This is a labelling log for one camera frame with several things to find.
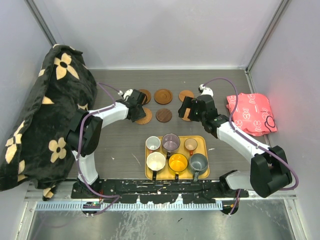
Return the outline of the light woven coaster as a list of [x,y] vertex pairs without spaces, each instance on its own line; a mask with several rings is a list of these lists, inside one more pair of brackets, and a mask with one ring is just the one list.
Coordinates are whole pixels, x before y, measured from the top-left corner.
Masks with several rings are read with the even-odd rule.
[[143,107],[143,111],[145,112],[146,116],[136,121],[136,123],[139,125],[145,125],[149,123],[153,117],[152,111],[150,109]]

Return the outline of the light wooden coaster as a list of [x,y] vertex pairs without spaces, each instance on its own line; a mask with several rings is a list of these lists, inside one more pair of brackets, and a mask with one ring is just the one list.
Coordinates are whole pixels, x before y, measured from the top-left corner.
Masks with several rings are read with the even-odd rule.
[[181,102],[184,101],[185,97],[190,97],[190,98],[193,98],[194,97],[194,94],[192,91],[190,90],[182,90],[179,95],[178,95],[178,98]]
[[183,116],[182,120],[190,122],[191,120],[188,118],[189,114],[190,114],[190,109],[187,108],[185,113],[184,113],[184,116]]

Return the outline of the dark brown ringed coaster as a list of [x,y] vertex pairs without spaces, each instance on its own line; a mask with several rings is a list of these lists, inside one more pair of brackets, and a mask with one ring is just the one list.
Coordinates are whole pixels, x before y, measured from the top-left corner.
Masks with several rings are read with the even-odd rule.
[[160,105],[167,105],[173,99],[173,94],[169,89],[159,89],[154,93],[154,100]]

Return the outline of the dark walnut coaster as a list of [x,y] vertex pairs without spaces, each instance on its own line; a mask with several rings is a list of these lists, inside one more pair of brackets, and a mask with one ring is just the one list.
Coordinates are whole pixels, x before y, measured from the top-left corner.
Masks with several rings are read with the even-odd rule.
[[172,112],[167,108],[161,108],[156,112],[156,119],[161,123],[167,123],[172,119]]

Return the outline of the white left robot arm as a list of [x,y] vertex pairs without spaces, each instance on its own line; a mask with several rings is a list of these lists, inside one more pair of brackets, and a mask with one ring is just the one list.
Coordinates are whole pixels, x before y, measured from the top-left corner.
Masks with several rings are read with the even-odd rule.
[[129,89],[118,93],[120,99],[111,105],[96,109],[78,109],[70,121],[66,134],[66,143],[71,147],[78,170],[78,181],[82,192],[88,198],[101,195],[100,178],[96,170],[95,150],[100,141],[104,127],[117,121],[130,120],[136,122],[146,113],[143,105],[147,102],[145,93],[137,89]]

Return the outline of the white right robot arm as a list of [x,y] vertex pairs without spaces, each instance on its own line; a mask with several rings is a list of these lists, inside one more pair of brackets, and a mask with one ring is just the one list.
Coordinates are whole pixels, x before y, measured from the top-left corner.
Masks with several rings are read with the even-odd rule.
[[200,122],[207,133],[230,145],[249,162],[249,171],[232,170],[220,176],[219,191],[223,196],[231,197],[237,190],[249,190],[266,198],[288,189],[293,182],[284,150],[263,144],[240,130],[227,116],[218,113],[211,95],[186,96],[178,116]]

